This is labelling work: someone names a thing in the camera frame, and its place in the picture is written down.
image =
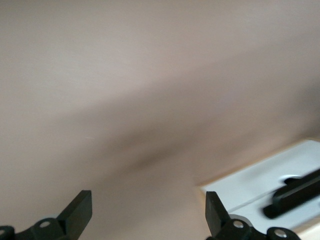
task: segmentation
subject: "beige surface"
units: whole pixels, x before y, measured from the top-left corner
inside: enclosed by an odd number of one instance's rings
[[[319,12],[0,1],[0,224],[91,189],[83,240],[204,239],[194,185],[320,135]]]

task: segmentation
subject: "silver screw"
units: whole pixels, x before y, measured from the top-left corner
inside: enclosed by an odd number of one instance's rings
[[[50,222],[49,221],[44,221],[44,222],[42,222],[40,225],[39,225],[39,227],[40,228],[45,228],[45,227],[47,227],[47,226],[49,226],[50,225]]]
[[[274,230],[275,235],[277,235],[280,238],[286,238],[287,234],[285,233],[285,231],[281,230],[281,229],[276,229]]]
[[[235,226],[238,229],[242,229],[244,227],[244,224],[241,221],[235,220],[233,222],[233,226]]]

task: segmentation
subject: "beige wall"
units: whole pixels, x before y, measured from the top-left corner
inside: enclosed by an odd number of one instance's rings
[[[318,1],[1,1],[1,224],[204,239],[193,186],[320,136]]]

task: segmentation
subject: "black object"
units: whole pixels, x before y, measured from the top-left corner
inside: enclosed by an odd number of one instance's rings
[[[320,169],[276,190],[272,196],[272,203],[263,208],[263,213],[268,218],[274,219],[318,195],[320,195]]]
[[[205,218],[211,235],[207,240],[301,240],[293,231],[271,227],[266,234],[240,219],[231,219],[215,191],[206,192]]]
[[[77,240],[91,216],[91,191],[82,190],[57,218],[42,219],[19,233],[12,226],[0,226],[0,240]]]

